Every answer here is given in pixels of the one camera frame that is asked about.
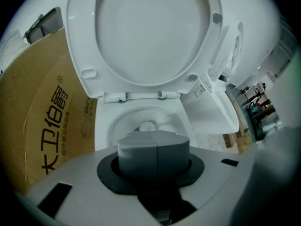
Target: toilet bowl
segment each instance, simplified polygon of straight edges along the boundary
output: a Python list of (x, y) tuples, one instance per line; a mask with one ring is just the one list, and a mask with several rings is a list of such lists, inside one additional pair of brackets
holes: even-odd
[[(220, 0), (68, 0), (66, 20), (74, 68), (98, 99), (96, 150), (143, 128), (188, 136), (193, 146), (204, 122), (238, 130), (220, 78), (239, 65), (243, 29)], [(224, 117), (205, 118), (204, 102)]]

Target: white toilet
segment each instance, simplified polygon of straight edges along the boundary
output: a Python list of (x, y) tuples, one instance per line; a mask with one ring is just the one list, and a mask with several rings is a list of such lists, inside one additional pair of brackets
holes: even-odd
[(134, 130), (234, 133), (225, 94), (243, 25), (220, 0), (69, 0), (66, 35), (76, 72), (97, 98), (95, 149)]

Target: toilet lid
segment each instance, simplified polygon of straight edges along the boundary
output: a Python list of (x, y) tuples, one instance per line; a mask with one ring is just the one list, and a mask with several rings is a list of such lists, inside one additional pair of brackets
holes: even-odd
[(86, 93), (106, 102), (188, 93), (221, 11), (219, 0), (68, 0), (68, 47)]

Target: person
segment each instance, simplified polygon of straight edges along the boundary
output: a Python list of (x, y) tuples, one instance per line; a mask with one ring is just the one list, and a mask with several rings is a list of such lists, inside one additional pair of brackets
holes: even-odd
[(264, 95), (264, 91), (265, 91), (265, 83), (262, 83), (262, 88), (260, 90), (257, 91), (257, 94), (252, 96), (249, 99), (249, 102), (252, 102), (255, 98), (259, 97), (256, 102), (258, 102), (260, 100), (260, 98)]

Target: cardboard box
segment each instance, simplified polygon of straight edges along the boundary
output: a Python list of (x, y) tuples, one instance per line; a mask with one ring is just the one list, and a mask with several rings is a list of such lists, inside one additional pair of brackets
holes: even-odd
[(29, 46), (0, 76), (0, 158), (21, 193), (64, 162), (94, 151), (87, 97), (64, 28)]

